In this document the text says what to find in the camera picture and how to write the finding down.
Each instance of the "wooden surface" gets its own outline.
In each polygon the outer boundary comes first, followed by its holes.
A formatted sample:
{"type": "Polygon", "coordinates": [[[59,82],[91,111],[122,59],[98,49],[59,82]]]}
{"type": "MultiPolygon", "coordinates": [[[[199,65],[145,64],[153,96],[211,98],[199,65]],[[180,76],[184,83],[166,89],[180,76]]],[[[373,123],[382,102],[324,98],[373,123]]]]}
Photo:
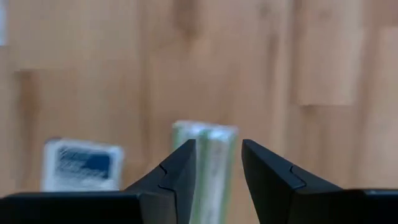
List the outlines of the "wooden surface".
{"type": "MultiPolygon", "coordinates": [[[[120,144],[124,185],[171,124],[250,138],[342,187],[395,187],[395,0],[12,0],[0,193],[39,189],[54,136],[120,144]]],[[[258,223],[236,150],[228,223],[258,223]]]]}

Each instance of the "black plastic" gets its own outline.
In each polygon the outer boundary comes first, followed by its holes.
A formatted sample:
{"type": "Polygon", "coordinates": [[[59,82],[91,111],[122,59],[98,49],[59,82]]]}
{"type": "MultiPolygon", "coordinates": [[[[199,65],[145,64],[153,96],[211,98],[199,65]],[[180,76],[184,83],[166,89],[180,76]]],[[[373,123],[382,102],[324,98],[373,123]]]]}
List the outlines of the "black plastic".
{"type": "Polygon", "coordinates": [[[196,168],[188,140],[154,170],[120,192],[23,193],[0,200],[0,223],[189,223],[196,168]]]}
{"type": "Polygon", "coordinates": [[[260,223],[398,223],[398,190],[341,189],[252,140],[242,160],[260,223]]]}

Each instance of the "package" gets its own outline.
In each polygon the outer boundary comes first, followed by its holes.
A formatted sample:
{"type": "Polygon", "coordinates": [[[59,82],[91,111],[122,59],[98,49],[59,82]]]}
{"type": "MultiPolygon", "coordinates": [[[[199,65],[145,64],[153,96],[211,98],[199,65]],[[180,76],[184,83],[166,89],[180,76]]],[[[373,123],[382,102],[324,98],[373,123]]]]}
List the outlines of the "package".
{"type": "Polygon", "coordinates": [[[191,224],[225,223],[237,134],[234,126],[195,121],[177,121],[173,125],[174,149],[188,139],[197,140],[191,224]]]}
{"type": "Polygon", "coordinates": [[[44,147],[42,191],[119,190],[123,150],[74,139],[51,139],[44,147]]]}

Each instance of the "blue label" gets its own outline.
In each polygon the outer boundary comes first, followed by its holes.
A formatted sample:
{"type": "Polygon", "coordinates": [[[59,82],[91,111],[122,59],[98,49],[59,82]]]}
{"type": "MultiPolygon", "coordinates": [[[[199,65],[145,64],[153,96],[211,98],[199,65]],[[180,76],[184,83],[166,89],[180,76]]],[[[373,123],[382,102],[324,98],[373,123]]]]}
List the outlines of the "blue label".
{"type": "Polygon", "coordinates": [[[108,153],[75,147],[63,147],[58,151],[56,172],[62,177],[79,179],[108,179],[111,158],[108,153]]]}

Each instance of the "wooden wall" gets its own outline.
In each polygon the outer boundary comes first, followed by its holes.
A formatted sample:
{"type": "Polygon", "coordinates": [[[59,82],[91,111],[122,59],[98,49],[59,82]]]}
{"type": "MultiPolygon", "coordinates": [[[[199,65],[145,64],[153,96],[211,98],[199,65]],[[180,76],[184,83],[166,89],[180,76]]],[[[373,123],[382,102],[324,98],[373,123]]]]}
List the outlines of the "wooden wall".
{"type": "MultiPolygon", "coordinates": [[[[0,193],[38,190],[53,136],[126,150],[171,124],[235,124],[343,187],[397,187],[395,0],[12,0],[0,47],[0,193]]],[[[228,223],[257,223],[237,148],[228,223]]]]}

